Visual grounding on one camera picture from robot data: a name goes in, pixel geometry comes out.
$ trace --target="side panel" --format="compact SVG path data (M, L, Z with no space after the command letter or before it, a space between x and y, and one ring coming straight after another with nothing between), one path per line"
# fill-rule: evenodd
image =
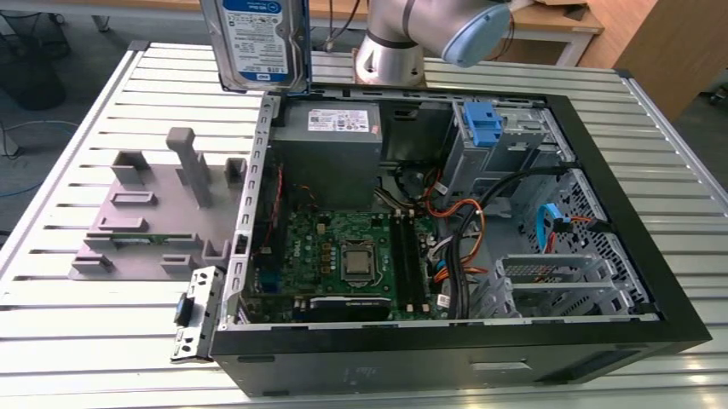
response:
M216 356L248 396L482 389L585 382L649 351L607 345Z

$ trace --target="motherboard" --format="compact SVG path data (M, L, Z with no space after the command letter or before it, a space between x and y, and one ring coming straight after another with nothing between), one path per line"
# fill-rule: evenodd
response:
M248 314L268 322L427 320L432 221L383 212L291 212L279 271L257 272Z

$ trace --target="black plastic clip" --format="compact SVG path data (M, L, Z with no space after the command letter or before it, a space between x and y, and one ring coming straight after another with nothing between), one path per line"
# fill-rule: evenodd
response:
M572 230L571 224L564 222L560 217L554 219L554 226L552 226L554 233L570 233L571 230Z
M559 162L558 166L566 169L580 169L578 162Z
M181 294L180 301L177 302L177 310L173 313L173 323L177 326L189 325L189 319L192 318L192 307L194 306L194 299L186 297L186 293Z
M589 221L586 224L586 230L594 233L614 233L611 223L599 219L591 219Z

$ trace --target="blue hard drive label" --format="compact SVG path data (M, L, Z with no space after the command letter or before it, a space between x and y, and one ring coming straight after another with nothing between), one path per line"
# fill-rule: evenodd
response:
M283 9L273 1L224 0L229 53L240 75L253 81L285 80L285 41L275 32Z

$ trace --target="robotic arm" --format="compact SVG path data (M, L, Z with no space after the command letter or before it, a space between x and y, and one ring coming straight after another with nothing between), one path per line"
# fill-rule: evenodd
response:
M424 50L450 64L472 66L508 23L507 5L490 0L371 0L356 76L367 84L418 84Z

